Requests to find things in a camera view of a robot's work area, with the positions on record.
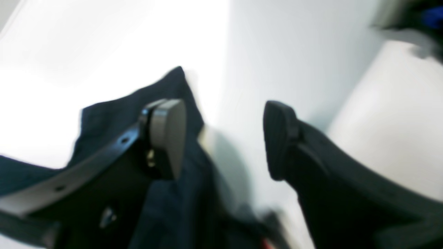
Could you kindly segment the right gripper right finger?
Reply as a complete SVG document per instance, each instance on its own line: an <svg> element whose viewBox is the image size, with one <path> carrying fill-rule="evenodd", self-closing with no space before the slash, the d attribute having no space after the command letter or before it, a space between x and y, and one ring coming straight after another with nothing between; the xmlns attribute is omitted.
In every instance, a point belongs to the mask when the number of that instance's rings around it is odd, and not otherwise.
<svg viewBox="0 0 443 249"><path fill-rule="evenodd" d="M364 167L279 101L263 127L269 173L297 192L317 249L442 248L442 203Z"/></svg>

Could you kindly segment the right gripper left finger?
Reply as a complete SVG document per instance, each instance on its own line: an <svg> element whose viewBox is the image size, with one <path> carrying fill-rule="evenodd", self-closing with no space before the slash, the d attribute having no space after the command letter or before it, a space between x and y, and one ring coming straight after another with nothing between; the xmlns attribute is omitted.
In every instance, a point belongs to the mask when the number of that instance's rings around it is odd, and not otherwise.
<svg viewBox="0 0 443 249"><path fill-rule="evenodd" d="M1 234L46 249L127 248L145 194L181 174L182 99L144 106L138 121L57 175L1 197Z"/></svg>

